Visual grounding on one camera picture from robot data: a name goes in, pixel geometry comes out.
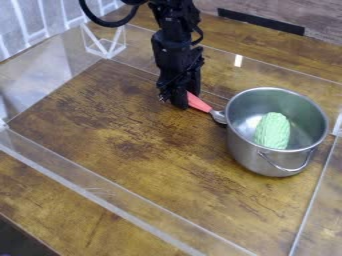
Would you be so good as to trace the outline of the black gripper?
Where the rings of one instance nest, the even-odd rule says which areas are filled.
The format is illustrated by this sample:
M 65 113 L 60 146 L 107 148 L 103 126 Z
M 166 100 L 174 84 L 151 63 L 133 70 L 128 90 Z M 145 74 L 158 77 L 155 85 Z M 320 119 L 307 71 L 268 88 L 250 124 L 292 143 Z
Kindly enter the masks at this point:
M 159 30 L 151 38 L 155 63 L 160 74 L 156 83 L 159 100 L 186 110 L 187 93 L 200 94 L 200 68 L 204 63 L 203 48 L 192 47 L 191 37 L 176 42 Z

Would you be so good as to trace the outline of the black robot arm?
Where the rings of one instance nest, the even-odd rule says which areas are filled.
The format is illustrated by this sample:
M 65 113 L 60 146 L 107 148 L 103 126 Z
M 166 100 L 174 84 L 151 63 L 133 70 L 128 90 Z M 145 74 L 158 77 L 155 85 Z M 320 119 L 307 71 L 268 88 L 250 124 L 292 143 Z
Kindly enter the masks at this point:
M 159 30 L 151 37 L 159 99 L 180 108 L 190 106 L 187 93 L 200 93 L 200 69 L 204 64 L 200 11 L 192 0 L 123 0 L 135 7 L 148 4 Z

